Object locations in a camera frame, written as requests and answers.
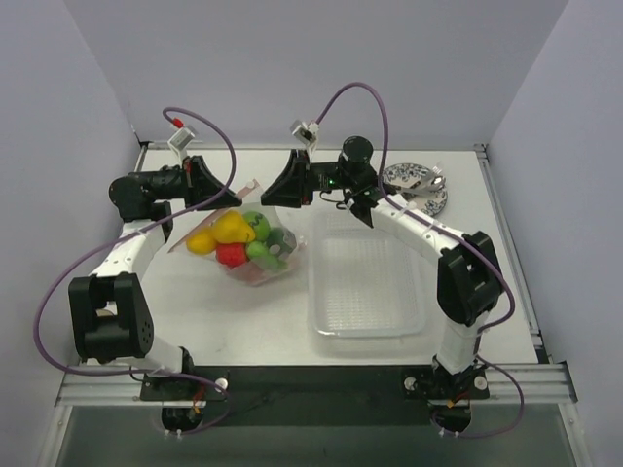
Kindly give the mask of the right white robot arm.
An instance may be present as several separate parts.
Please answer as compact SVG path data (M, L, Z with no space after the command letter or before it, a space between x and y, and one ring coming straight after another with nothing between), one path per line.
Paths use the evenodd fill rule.
M362 136L347 138L333 162L312 162L308 151L293 150L261 202L301 208L314 194L340 190L353 217L390 234L436 267L436 300L446 325L433 357L431 383L438 394L452 397L474 372L486 318L502 294L495 248L485 233L446 229L408 207L379 177L372 156L373 146Z

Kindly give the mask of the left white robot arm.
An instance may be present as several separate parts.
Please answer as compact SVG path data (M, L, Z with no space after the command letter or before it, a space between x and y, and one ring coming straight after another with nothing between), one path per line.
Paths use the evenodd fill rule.
M183 200L191 211L238 207L241 201L200 156L120 177L111 183L109 198L123 221L119 241L97 268L68 286L77 353L100 365L165 374L164 390L188 399L198 387L190 354L157 336L141 280L170 237L173 200Z

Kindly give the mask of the white plastic basket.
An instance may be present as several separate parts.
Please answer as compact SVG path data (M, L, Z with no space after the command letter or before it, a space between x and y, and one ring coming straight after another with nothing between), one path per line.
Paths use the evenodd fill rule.
M312 217L309 320L323 338L384 339L426 324L421 268L399 240L343 211Z

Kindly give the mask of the clear zip top bag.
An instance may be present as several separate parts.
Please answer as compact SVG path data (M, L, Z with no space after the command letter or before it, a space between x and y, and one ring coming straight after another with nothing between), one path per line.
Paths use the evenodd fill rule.
M237 192L242 205L209 213L169 251L208 260L231 278L250 286L273 281L299 268L305 242L261 204L264 193L253 179Z

